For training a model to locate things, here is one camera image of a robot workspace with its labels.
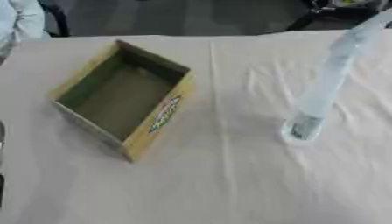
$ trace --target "table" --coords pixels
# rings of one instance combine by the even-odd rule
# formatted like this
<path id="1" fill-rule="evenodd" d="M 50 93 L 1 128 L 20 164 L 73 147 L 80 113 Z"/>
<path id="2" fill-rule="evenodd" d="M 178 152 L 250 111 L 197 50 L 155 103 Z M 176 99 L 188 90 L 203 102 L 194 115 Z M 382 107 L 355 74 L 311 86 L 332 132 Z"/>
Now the table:
<path id="1" fill-rule="evenodd" d="M 0 223 L 390 223 L 392 31 L 356 61 L 315 143 L 279 136 L 341 33 L 21 45 L 0 67 L 8 131 Z M 114 39 L 196 73 L 189 102 L 135 164 L 101 149 L 45 97 Z"/>

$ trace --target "white sleeve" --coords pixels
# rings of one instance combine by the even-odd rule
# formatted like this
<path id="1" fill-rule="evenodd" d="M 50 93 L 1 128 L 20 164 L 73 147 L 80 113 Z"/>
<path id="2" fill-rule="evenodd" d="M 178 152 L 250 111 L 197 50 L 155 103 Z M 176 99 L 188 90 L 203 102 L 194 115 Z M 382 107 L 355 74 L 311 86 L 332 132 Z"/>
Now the white sleeve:
<path id="1" fill-rule="evenodd" d="M 17 42 L 24 39 L 40 39 L 44 34 L 45 15 L 37 0 L 9 0 L 17 12 L 15 38 Z"/>
<path id="2" fill-rule="evenodd" d="M 0 0 L 0 57 L 5 57 L 11 49 L 16 19 L 17 13 L 11 7 L 9 0 Z"/>

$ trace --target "wooden box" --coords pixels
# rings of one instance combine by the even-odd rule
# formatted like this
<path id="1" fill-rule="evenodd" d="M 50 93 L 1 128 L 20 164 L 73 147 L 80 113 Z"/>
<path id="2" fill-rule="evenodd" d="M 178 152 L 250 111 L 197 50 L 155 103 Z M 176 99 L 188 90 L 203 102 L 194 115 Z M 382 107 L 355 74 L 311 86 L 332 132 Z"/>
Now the wooden box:
<path id="1" fill-rule="evenodd" d="M 190 69 L 117 40 L 49 95 L 111 148 L 138 160 L 192 88 Z"/>

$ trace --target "printed label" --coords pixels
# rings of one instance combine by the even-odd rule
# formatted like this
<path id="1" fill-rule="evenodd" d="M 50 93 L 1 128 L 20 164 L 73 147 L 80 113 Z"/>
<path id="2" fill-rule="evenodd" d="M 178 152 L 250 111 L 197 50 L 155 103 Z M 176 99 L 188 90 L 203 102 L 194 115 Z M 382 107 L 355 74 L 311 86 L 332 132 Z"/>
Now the printed label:
<path id="1" fill-rule="evenodd" d="M 174 114 L 179 105 L 179 100 L 181 96 L 177 96 L 170 100 L 169 103 L 164 103 L 159 110 L 159 113 L 155 116 L 154 123 L 152 124 L 149 133 L 154 130 L 160 129 L 167 122 L 169 122 L 170 118 Z"/>

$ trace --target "plastic bottle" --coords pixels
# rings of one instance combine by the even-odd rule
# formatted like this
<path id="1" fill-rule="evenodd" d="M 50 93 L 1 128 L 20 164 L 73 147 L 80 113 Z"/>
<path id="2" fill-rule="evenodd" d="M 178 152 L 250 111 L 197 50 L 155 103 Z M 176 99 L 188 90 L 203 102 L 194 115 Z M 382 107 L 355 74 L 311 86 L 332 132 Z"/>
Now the plastic bottle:
<path id="1" fill-rule="evenodd" d="M 293 114 L 282 127 L 283 140 L 301 144 L 314 140 L 322 129 L 327 112 L 347 77 L 359 48 L 371 42 L 392 20 L 392 9 L 380 12 L 338 38 L 316 80 L 299 97 Z"/>

